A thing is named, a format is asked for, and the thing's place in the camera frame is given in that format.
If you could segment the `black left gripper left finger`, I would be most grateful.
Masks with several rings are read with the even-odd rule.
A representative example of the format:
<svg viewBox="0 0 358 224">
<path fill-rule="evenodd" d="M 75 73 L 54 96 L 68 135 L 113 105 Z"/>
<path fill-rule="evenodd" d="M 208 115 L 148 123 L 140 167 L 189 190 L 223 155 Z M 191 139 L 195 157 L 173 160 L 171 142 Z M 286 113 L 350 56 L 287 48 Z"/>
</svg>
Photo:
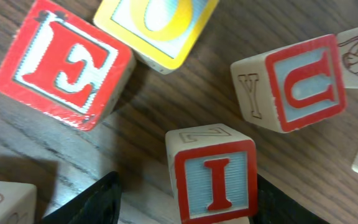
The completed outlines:
<svg viewBox="0 0 358 224">
<path fill-rule="evenodd" d="M 121 207 L 119 174 L 112 171 L 58 210 L 41 224 L 117 224 Z"/>
</svg>

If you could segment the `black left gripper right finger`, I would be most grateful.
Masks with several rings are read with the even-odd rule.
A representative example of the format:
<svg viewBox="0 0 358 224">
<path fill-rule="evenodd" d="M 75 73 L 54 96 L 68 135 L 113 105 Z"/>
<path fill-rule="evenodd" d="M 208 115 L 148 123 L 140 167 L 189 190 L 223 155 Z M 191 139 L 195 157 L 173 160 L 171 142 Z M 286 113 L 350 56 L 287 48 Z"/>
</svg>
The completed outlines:
<svg viewBox="0 0 358 224">
<path fill-rule="evenodd" d="M 328 224 L 259 174 L 257 186 L 258 212 L 251 224 Z"/>
</svg>

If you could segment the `red I block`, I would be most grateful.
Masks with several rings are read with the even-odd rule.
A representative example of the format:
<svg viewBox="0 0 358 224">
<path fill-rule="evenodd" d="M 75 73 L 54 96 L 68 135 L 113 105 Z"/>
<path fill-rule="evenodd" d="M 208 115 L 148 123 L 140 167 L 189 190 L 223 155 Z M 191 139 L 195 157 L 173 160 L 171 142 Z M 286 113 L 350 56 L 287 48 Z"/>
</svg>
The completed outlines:
<svg viewBox="0 0 358 224">
<path fill-rule="evenodd" d="M 218 223 L 258 211 L 255 142 L 225 124 L 168 131 L 168 168 L 181 223 Z"/>
</svg>

